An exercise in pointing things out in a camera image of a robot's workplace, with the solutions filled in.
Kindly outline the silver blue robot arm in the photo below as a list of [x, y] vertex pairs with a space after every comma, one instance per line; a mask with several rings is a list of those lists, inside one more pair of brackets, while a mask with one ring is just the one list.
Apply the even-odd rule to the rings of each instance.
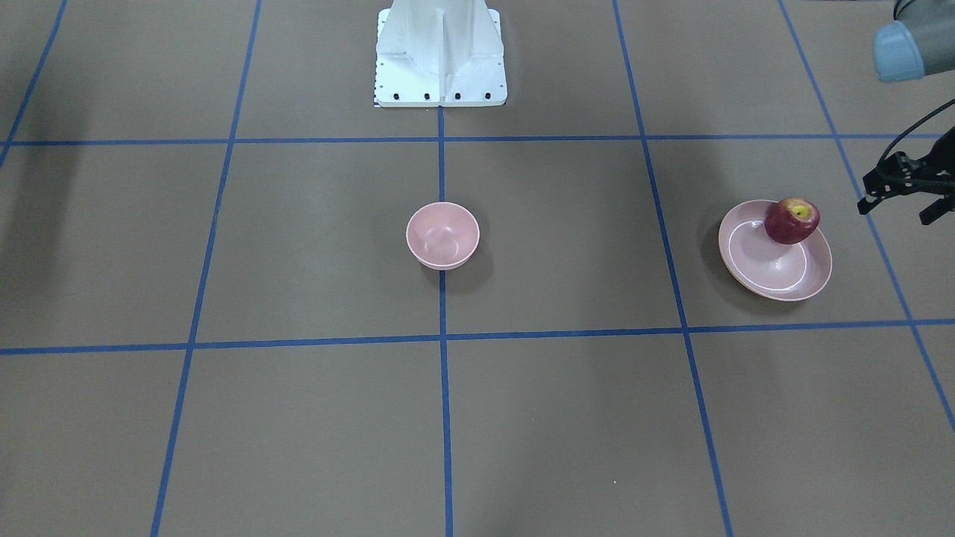
[[[954, 68], [954, 3], [952, 1], [897, 1], [892, 22], [873, 39], [874, 71], [883, 83], [920, 81]], [[918, 119], [898, 134], [881, 153], [876, 166], [863, 177], [864, 194], [857, 202], [862, 216], [877, 205], [900, 196], [935, 196], [918, 214], [927, 227], [954, 207], [954, 129], [948, 129], [922, 157], [896, 151], [896, 145], [939, 113], [953, 108], [952, 99]]]

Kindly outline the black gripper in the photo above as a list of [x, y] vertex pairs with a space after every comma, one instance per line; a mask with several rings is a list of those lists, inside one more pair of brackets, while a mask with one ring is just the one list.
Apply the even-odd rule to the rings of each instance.
[[922, 157], [910, 157], [903, 151], [884, 157], [863, 178], [864, 194], [857, 201], [857, 212], [868, 215], [887, 198], [928, 193], [937, 198], [918, 214], [927, 227], [954, 211], [954, 154], [952, 146], [934, 148]]

